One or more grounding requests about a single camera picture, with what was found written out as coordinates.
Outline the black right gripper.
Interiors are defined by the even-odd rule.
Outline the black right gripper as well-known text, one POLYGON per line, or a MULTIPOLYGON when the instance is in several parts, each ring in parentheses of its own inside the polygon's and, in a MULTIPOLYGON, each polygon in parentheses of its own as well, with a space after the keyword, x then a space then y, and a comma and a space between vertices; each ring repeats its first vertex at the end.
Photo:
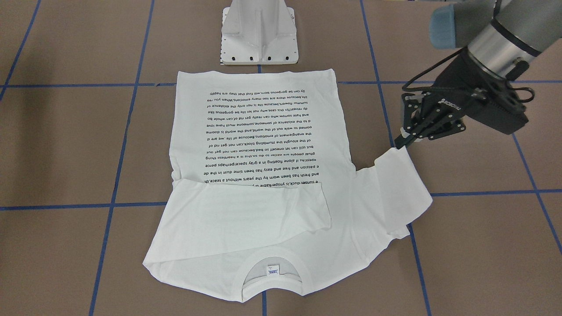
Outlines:
POLYGON ((395 148, 407 148, 422 139, 436 140, 464 132, 462 116, 494 130, 512 134, 528 123, 526 106, 510 82, 482 70, 460 53, 436 78, 434 86, 449 88, 439 94, 402 94, 403 122, 395 148))

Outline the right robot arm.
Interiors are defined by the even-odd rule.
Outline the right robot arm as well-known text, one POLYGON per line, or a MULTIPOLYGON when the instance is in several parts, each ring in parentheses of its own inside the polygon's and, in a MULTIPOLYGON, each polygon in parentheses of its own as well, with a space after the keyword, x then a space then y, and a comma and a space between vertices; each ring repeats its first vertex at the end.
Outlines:
POLYGON ((403 87, 397 148, 465 130, 468 116, 509 135, 528 123, 511 82, 561 37, 559 0, 466 0, 435 10, 430 41, 457 48, 431 86, 403 87))

